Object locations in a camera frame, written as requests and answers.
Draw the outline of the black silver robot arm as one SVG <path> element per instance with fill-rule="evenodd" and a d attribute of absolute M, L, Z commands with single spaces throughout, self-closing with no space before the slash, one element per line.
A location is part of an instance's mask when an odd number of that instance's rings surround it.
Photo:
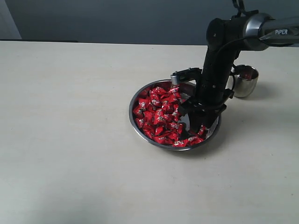
<path fill-rule="evenodd" d="M 226 88 L 234 61 L 241 51 L 263 51 L 299 42 L 299 19 L 273 19 L 265 13 L 249 12 L 230 20 L 216 18 L 206 31 L 207 52 L 202 69 L 185 70 L 184 77 L 196 82 L 195 90 L 179 108 L 188 114 L 190 132 L 210 128 L 233 96 Z"/>

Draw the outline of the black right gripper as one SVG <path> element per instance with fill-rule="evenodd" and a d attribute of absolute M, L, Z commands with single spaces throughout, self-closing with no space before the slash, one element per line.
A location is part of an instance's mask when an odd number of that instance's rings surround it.
<path fill-rule="evenodd" d="M 218 119 L 222 106 L 232 94 L 226 84 L 234 60 L 234 49 L 207 49 L 194 94 L 179 108 L 181 114 L 188 113 L 190 133 L 198 133 L 203 126 L 209 129 Z"/>

